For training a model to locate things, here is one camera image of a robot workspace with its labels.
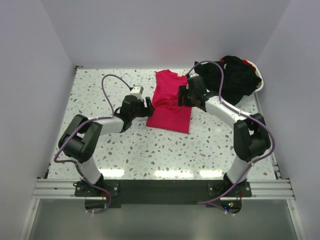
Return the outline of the black t shirt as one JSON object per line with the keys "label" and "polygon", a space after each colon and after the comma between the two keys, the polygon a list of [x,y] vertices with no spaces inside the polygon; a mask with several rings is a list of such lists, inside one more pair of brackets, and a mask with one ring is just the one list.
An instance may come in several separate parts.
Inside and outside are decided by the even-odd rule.
{"label": "black t shirt", "polygon": [[227,55],[216,64],[194,62],[194,71],[202,79],[209,91],[219,92],[221,84],[221,71],[223,70],[223,86],[221,97],[232,104],[237,105],[244,96],[250,96],[262,83],[262,78],[254,72],[251,65],[246,65],[237,56]]}

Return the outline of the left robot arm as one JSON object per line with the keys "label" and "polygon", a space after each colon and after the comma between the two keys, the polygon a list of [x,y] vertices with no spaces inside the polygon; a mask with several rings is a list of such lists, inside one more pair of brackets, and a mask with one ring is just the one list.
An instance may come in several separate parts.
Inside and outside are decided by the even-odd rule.
{"label": "left robot arm", "polygon": [[92,196],[109,196],[104,185],[104,177],[94,161],[94,152],[100,136],[127,131],[136,118],[153,116],[155,108],[149,97],[139,99],[135,95],[126,95],[121,107],[113,116],[89,119],[82,114],[73,117],[58,141],[58,152],[53,161],[73,163],[82,180],[76,188]]}

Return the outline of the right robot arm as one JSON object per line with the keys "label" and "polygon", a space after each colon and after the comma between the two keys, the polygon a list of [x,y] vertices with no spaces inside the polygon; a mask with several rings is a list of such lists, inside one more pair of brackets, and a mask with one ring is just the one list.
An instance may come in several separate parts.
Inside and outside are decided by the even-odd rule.
{"label": "right robot arm", "polygon": [[259,113],[250,115],[224,101],[215,91],[207,90],[200,76],[188,78],[186,86],[178,87],[178,106],[197,107],[232,128],[235,158],[223,176],[219,195],[235,196],[241,190],[240,184],[247,180],[254,161],[271,147],[264,117]]}

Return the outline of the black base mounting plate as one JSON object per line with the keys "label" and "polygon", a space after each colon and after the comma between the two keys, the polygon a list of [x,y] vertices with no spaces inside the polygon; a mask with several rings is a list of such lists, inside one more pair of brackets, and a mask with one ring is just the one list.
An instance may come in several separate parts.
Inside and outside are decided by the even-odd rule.
{"label": "black base mounting plate", "polygon": [[87,210],[122,205],[196,205],[224,193],[224,180],[100,180],[92,187],[84,180],[73,183],[75,197],[85,198]]}

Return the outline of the red garment in basket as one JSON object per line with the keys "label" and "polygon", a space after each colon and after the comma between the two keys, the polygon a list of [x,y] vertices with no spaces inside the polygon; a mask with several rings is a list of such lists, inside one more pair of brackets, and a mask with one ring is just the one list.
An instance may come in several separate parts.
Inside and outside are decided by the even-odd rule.
{"label": "red garment in basket", "polygon": [[243,62],[245,65],[250,65],[250,66],[252,66],[254,72],[257,71],[257,66],[256,66],[253,62],[251,62],[251,61],[249,61],[249,60],[246,60],[246,59],[242,59],[242,62]]}

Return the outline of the pink t shirt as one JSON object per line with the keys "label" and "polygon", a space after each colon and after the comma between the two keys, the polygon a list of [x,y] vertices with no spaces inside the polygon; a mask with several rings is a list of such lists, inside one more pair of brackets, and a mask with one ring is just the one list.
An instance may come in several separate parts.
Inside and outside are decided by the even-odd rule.
{"label": "pink t shirt", "polygon": [[147,119],[146,126],[188,134],[192,108],[178,106],[179,87],[187,85],[187,78],[166,69],[156,72],[155,79],[154,113]]}

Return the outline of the aluminium frame rail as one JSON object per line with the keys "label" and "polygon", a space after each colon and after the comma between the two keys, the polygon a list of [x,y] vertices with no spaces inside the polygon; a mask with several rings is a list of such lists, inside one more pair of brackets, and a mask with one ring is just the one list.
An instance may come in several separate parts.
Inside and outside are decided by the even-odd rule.
{"label": "aluminium frame rail", "polygon": [[[35,199],[74,199],[75,179],[38,179],[33,189]],[[294,200],[290,180],[250,180],[254,200]]]}

